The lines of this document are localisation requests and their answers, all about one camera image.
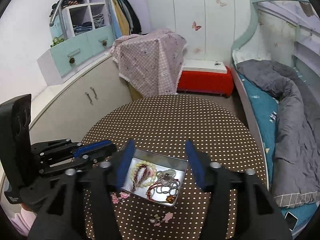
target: pink plaid tablecloth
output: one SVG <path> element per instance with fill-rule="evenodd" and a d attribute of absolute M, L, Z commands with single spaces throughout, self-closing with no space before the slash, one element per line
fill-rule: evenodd
<path fill-rule="evenodd" d="M 177 92 L 186 40 L 160 29 L 147 35 L 132 34 L 115 40 L 111 48 L 119 76 L 143 97 Z"/>

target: butterfly decal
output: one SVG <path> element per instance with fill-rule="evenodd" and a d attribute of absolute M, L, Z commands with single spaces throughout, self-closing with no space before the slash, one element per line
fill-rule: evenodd
<path fill-rule="evenodd" d="M 196 22 L 193 22 L 192 24 L 192 28 L 195 29 L 196 31 L 199 31 L 201 27 L 202 26 L 197 26 Z"/>

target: bed frame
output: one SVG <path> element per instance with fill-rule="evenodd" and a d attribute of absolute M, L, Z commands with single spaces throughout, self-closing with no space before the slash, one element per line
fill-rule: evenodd
<path fill-rule="evenodd" d="M 250 0 L 250 8 L 251 8 L 251 18 L 250 23 L 247 28 L 247 30 L 240 36 L 237 40 L 234 41 L 232 48 L 231 48 L 231 74 L 233 77 L 233 80 L 235 82 L 236 88 L 238 90 L 242 106 L 244 108 L 245 116 L 247 118 L 248 122 L 248 128 L 252 135 L 252 137 L 255 139 L 257 146 L 261 153 L 263 153 L 264 161 L 265 161 L 265 167 L 266 167 L 266 175 L 267 175 L 267 188 L 269 189 L 269 179 L 268 179 L 268 169 L 267 169 L 267 161 L 265 156 L 265 150 L 263 147 L 263 142 L 260 134 L 260 129 L 258 126 L 258 123 L 255 119 L 253 109 L 251 107 L 251 103 L 249 101 L 247 92 L 244 88 L 244 85 L 242 83 L 241 78 L 238 75 L 238 72 L 236 70 L 236 64 L 234 62 L 234 59 L 232 57 L 232 52 L 235 49 L 245 48 L 245 45 L 248 44 L 248 42 L 251 40 L 251 38 L 254 36 L 256 31 L 260 31 L 260 28 L 258 27 L 258 2 L 263 1 L 273 1 L 273 0 Z M 309 0 L 291 0 L 291 1 L 303 1 L 303 2 L 309 2 Z"/>

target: polka dot tablecloth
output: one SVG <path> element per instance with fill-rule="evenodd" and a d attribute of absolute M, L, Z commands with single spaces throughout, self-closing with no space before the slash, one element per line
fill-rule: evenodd
<path fill-rule="evenodd" d="M 205 99 L 188 95 L 143 98 L 112 111 L 94 125 L 83 139 L 93 143 L 110 139 L 118 148 L 133 138 L 135 146 L 162 155 L 187 160 L 185 141 L 207 152 L 212 161 L 233 171 L 255 169 L 263 183 L 266 172 L 263 157 L 248 129 L 231 112 Z M 188 167 L 183 187 L 174 207 L 158 205 L 131 195 L 115 204 L 115 214 L 123 239 L 198 239 L 210 200 L 210 194 L 196 185 Z M 87 236 L 94 239 L 90 213 L 90 192 L 86 192 Z M 167 212 L 173 218 L 160 226 L 150 219 Z M 230 209 L 226 238 L 234 235 L 236 191 L 230 191 Z"/>

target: phone screen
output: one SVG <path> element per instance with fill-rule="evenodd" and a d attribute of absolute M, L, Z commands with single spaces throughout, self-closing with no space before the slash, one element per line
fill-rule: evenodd
<path fill-rule="evenodd" d="M 292 231 L 294 229 L 294 227 L 296 226 L 298 219 L 294 215 L 292 215 L 290 212 L 288 212 L 285 215 L 284 219 L 287 222 L 289 229 Z"/>

